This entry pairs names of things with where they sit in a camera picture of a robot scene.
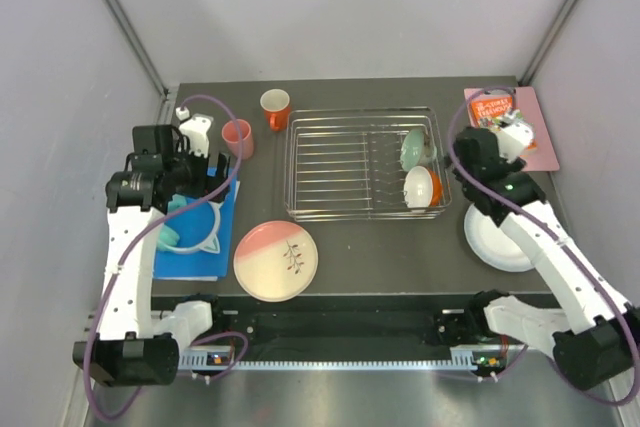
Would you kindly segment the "pale green ceramic bowl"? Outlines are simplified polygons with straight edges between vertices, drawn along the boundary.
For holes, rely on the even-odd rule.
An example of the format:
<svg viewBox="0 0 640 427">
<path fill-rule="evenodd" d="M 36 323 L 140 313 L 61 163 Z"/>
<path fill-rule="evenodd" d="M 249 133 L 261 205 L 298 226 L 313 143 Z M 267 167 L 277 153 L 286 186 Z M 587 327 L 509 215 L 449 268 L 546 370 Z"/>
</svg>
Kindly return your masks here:
<svg viewBox="0 0 640 427">
<path fill-rule="evenodd" d="M 425 129 L 414 128 L 407 133 L 400 151 L 400 164 L 404 172 L 417 166 L 426 167 L 436 157 L 437 147 Z"/>
</svg>

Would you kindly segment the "white and orange bowl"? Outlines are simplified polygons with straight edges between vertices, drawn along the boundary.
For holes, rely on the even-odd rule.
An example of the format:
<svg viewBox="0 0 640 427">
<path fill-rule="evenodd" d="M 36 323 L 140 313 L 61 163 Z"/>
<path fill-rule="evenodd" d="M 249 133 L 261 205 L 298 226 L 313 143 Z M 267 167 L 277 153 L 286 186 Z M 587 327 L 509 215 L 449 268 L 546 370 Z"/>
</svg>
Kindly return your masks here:
<svg viewBox="0 0 640 427">
<path fill-rule="evenodd" d="M 425 209 L 439 204 L 443 185 L 435 172 L 416 166 L 405 177 L 403 193 L 404 202 L 409 209 Z"/>
</svg>

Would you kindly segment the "white speckled plate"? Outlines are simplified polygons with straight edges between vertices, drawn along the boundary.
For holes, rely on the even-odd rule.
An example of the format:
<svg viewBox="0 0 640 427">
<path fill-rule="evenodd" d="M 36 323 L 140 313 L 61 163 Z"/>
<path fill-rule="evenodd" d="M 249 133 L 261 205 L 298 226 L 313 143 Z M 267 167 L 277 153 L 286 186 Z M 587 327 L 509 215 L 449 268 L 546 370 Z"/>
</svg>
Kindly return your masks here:
<svg viewBox="0 0 640 427">
<path fill-rule="evenodd" d="M 516 243 L 474 205 L 470 205 L 465 213 L 463 228 L 469 247 L 485 264 L 507 273 L 524 273 L 534 269 Z"/>
</svg>

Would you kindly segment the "metal wire dish rack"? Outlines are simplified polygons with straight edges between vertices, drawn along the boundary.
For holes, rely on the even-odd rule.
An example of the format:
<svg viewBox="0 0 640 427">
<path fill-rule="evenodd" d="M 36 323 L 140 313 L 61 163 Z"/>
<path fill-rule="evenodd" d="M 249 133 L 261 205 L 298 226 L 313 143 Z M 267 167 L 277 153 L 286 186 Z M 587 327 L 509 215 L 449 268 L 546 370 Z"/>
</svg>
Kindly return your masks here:
<svg viewBox="0 0 640 427">
<path fill-rule="evenodd" d="M 432 149 L 426 168 L 442 193 L 433 205 L 406 205 L 401 150 L 421 131 Z M 433 219 L 452 200 L 436 113 L 429 107 L 297 110 L 284 151 L 284 205 L 298 222 Z"/>
</svg>

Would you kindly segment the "pink and cream plate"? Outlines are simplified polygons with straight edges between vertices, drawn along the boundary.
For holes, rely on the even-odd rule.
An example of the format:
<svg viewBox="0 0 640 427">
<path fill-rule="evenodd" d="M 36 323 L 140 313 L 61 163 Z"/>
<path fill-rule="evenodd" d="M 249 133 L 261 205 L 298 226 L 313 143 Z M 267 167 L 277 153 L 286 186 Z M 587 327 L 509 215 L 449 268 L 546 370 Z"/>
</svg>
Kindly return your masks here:
<svg viewBox="0 0 640 427">
<path fill-rule="evenodd" d="M 312 283 L 318 264 L 312 236 L 300 225 L 281 220 L 254 227 L 233 257 L 237 282 L 263 302 L 284 302 L 300 295 Z"/>
</svg>

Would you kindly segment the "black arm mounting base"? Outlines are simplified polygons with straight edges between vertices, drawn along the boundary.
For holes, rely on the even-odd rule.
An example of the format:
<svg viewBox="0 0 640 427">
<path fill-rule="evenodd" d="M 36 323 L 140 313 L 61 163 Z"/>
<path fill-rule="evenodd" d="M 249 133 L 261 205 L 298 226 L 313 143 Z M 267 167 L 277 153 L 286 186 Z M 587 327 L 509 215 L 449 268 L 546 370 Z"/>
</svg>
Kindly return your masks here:
<svg viewBox="0 0 640 427">
<path fill-rule="evenodd" d="M 512 340 L 471 330 L 468 294 L 302 295 L 269 303 L 240 295 L 205 294 L 214 332 L 239 331 L 255 362 L 448 360 L 450 350 L 485 345 L 497 353 Z"/>
</svg>

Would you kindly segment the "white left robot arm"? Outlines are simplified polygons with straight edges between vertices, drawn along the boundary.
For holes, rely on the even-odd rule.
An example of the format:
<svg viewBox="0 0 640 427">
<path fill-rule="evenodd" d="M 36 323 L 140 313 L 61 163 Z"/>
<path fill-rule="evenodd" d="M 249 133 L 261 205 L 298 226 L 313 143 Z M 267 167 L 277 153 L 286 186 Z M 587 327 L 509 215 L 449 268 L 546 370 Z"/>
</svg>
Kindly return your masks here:
<svg viewBox="0 0 640 427">
<path fill-rule="evenodd" d="M 151 310 L 151 290 L 160 219 L 174 195 L 209 202 L 230 190 L 229 160 L 219 155 L 209 174 L 210 116 L 179 111 L 179 125 L 136 126 L 133 150 L 123 170 L 105 187 L 109 249 L 94 339 L 75 342 L 73 362 L 106 387 L 169 385 L 181 353 L 199 337 L 216 343 L 225 317 L 209 302 L 178 304 L 160 320 Z"/>
</svg>

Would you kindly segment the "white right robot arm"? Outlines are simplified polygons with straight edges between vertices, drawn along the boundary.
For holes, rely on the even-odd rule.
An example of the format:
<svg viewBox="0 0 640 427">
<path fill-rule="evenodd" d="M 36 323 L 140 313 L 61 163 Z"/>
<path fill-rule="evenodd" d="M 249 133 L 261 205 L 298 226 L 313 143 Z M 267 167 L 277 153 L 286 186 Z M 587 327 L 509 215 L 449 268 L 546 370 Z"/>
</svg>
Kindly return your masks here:
<svg viewBox="0 0 640 427">
<path fill-rule="evenodd" d="M 531 127 L 448 132 L 448 159 L 467 200 L 525 254 L 558 306 L 537 308 L 514 295 L 476 294 L 465 309 L 476 341 L 498 335 L 545 354 L 574 388 L 588 391 L 639 369 L 639 309 L 593 267 L 561 226 L 545 193 L 525 172 Z"/>
</svg>

